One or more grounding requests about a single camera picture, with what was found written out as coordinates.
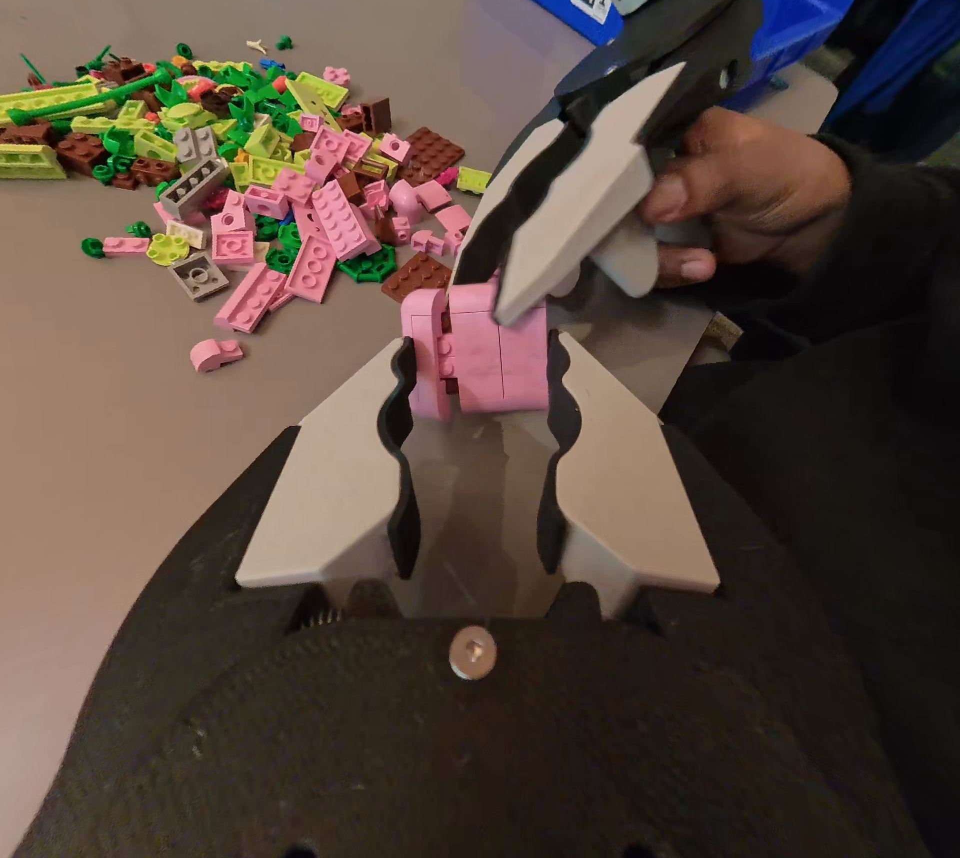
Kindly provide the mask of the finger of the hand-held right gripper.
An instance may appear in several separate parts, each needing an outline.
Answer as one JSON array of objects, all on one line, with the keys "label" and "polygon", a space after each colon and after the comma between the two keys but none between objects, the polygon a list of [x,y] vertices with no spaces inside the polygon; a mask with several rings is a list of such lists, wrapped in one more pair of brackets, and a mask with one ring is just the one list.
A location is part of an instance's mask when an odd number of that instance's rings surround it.
[{"label": "finger of the hand-held right gripper", "polygon": [[507,290],[572,290],[587,219],[580,158],[587,131],[558,116],[537,124],[501,162],[474,213],[451,285],[499,277]]},{"label": "finger of the hand-held right gripper", "polygon": [[578,154],[511,238],[498,324],[513,325],[551,293],[649,191],[653,172],[638,134],[685,66],[644,78],[598,112]]}]

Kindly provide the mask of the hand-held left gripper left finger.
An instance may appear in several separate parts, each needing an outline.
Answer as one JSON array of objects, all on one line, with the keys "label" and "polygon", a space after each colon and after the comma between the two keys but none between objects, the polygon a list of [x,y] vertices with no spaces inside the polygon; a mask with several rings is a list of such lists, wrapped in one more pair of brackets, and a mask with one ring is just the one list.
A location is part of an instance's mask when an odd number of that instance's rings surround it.
[{"label": "hand-held left gripper left finger", "polygon": [[402,445],[413,339],[390,342],[298,425],[235,574],[243,588],[411,578],[422,524]]}]

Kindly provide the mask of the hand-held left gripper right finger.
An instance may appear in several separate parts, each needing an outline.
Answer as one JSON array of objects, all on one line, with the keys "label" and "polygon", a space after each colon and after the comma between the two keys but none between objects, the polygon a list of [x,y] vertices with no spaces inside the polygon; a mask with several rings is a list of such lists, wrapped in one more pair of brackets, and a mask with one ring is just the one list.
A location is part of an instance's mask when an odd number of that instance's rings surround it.
[{"label": "hand-held left gripper right finger", "polygon": [[654,412],[571,335],[548,336],[557,443],[536,517],[544,570],[596,593],[603,619],[647,588],[712,595],[714,558]]}]

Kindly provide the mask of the pink rounded tile block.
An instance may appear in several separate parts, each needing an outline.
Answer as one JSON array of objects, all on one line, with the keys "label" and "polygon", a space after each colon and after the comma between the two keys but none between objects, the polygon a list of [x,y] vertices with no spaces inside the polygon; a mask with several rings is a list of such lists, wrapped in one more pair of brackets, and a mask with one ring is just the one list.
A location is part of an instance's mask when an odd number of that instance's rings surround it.
[{"label": "pink rounded tile block", "polygon": [[450,420],[448,384],[461,411],[501,413],[548,407],[547,312],[539,303],[512,326],[493,317],[494,282],[419,289],[401,304],[402,332],[414,343],[414,417]]}]

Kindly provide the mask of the pile of mixed toy bricks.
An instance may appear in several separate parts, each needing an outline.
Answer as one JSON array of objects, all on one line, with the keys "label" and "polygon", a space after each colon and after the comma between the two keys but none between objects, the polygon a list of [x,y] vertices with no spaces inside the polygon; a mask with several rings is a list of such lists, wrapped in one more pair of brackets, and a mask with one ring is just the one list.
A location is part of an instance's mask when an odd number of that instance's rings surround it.
[{"label": "pile of mixed toy bricks", "polygon": [[81,251],[169,273],[209,252],[229,280],[212,297],[230,289],[215,323],[243,334],[292,300],[322,303],[338,273],[381,286],[414,252],[455,257],[472,216],[453,193],[482,196],[491,173],[464,151],[412,187],[398,178],[411,151],[388,98],[354,104],[346,68],[292,70],[266,48],[217,60],[181,41],[150,62],[107,46],[71,80],[22,56],[28,84],[1,99],[2,180],[149,190],[151,222]]}]

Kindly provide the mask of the person's right forearm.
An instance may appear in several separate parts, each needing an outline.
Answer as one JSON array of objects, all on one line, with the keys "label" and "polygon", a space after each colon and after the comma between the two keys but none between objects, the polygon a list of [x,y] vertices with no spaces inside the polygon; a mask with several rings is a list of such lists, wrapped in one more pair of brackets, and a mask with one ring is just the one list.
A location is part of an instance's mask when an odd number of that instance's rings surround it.
[{"label": "person's right forearm", "polygon": [[804,276],[719,273],[705,289],[742,334],[735,361],[784,360],[861,329],[918,320],[932,353],[958,351],[958,169],[877,161],[832,136],[851,178],[834,239]]}]

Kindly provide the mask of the person's right hand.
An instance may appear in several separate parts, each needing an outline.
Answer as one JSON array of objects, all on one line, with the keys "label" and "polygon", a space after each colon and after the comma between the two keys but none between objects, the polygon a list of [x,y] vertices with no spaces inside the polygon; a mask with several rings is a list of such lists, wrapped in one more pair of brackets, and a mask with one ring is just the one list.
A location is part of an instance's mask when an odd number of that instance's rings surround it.
[{"label": "person's right hand", "polygon": [[639,206],[649,227],[704,221],[709,246],[659,244],[660,289],[707,282],[722,265],[805,277],[841,228],[852,192],[844,160],[819,140],[725,108],[705,111]]}]

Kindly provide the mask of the brown square studded plate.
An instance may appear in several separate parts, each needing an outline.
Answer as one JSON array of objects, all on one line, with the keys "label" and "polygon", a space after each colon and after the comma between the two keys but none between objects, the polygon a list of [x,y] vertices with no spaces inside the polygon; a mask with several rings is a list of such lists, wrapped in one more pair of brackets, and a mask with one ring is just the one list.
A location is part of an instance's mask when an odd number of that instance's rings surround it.
[{"label": "brown square studded plate", "polygon": [[425,126],[416,129],[405,140],[410,145],[411,155],[398,169],[397,177],[412,187],[437,180],[444,170],[457,165],[465,155],[462,146]]},{"label": "brown square studded plate", "polygon": [[425,252],[414,252],[412,257],[390,275],[380,286],[381,293],[396,302],[402,302],[417,290],[445,290],[450,285],[452,269]]}]

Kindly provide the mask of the small pink curved brick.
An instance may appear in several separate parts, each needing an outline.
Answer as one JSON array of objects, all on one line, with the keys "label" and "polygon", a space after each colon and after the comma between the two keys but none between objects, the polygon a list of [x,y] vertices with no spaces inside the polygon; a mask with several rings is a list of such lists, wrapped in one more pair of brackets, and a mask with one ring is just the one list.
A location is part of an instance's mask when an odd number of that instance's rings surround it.
[{"label": "small pink curved brick", "polygon": [[198,342],[189,353],[192,367],[198,373],[214,372],[225,364],[244,358],[245,351],[236,340],[205,339]]}]

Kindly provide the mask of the person's black jacket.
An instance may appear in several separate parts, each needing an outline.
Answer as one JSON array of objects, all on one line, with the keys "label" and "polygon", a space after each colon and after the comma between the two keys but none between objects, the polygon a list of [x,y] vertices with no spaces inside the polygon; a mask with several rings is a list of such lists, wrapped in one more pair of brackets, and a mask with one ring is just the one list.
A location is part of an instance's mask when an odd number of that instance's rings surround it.
[{"label": "person's black jacket", "polygon": [[958,347],[919,317],[689,368],[661,416],[816,590],[921,837],[958,856]]}]

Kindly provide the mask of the grey square plate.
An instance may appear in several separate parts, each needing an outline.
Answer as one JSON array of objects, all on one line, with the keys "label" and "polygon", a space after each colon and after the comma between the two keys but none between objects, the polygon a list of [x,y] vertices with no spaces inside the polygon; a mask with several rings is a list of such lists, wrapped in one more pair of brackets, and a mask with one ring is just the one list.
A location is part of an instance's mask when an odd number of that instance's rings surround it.
[{"label": "grey square plate", "polygon": [[209,252],[194,252],[169,266],[186,295],[193,301],[211,298],[230,285],[230,281],[212,260]]}]

